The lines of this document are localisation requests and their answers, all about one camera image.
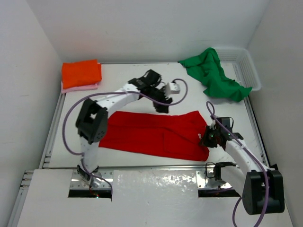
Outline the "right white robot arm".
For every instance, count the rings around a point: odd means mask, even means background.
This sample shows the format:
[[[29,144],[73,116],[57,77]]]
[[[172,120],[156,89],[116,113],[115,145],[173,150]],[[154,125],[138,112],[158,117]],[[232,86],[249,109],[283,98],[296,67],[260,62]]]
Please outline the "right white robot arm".
[[[219,117],[207,125],[199,142],[207,148],[222,147],[232,162],[217,162],[208,178],[227,182],[241,196],[250,215],[282,213],[285,210],[282,174],[257,160],[243,137],[232,131],[228,117]]]

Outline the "orange t shirt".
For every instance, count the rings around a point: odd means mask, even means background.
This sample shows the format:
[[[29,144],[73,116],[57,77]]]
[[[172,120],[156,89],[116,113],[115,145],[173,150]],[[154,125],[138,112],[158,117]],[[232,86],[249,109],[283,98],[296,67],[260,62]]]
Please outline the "orange t shirt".
[[[95,85],[101,80],[101,64],[97,59],[62,64],[63,89]]]

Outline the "red t shirt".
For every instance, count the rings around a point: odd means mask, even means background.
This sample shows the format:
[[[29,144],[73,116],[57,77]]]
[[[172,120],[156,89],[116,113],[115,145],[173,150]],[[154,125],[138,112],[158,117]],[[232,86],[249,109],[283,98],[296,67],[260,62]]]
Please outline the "red t shirt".
[[[102,148],[158,157],[206,161],[209,149],[199,144],[206,122],[193,111],[182,115],[115,112],[108,120]]]

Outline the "green t shirt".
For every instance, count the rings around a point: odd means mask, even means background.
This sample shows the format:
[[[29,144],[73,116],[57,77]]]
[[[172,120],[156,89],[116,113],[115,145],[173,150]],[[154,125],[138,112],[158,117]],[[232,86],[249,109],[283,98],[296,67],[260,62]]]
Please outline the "green t shirt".
[[[252,91],[252,87],[244,87],[226,77],[217,51],[212,47],[178,63],[186,69],[189,76],[206,87],[204,93],[209,97],[240,102]]]

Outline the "pink t shirt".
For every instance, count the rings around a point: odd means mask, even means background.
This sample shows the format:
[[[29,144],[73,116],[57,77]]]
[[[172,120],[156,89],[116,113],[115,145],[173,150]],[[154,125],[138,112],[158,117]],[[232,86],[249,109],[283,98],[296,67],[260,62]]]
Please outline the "pink t shirt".
[[[92,84],[92,85],[85,85],[85,86],[79,86],[79,87],[71,87],[64,89],[63,88],[63,83],[61,82],[61,93],[66,94],[69,92],[74,92],[74,91],[87,91],[87,90],[95,90],[99,87],[100,83]]]

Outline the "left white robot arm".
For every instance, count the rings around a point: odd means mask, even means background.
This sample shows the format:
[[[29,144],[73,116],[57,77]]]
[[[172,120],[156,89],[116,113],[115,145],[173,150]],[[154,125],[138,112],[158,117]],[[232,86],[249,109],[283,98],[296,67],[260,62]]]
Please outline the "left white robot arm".
[[[129,80],[115,94],[100,100],[89,98],[83,102],[76,121],[84,161],[84,164],[77,165],[77,171],[83,179],[90,181],[89,174],[98,170],[98,145],[107,133],[108,119],[113,113],[144,95],[154,100],[156,112],[169,112],[168,104],[171,104],[173,99],[166,94],[165,86],[157,88],[160,83],[161,75],[148,70],[142,77]]]

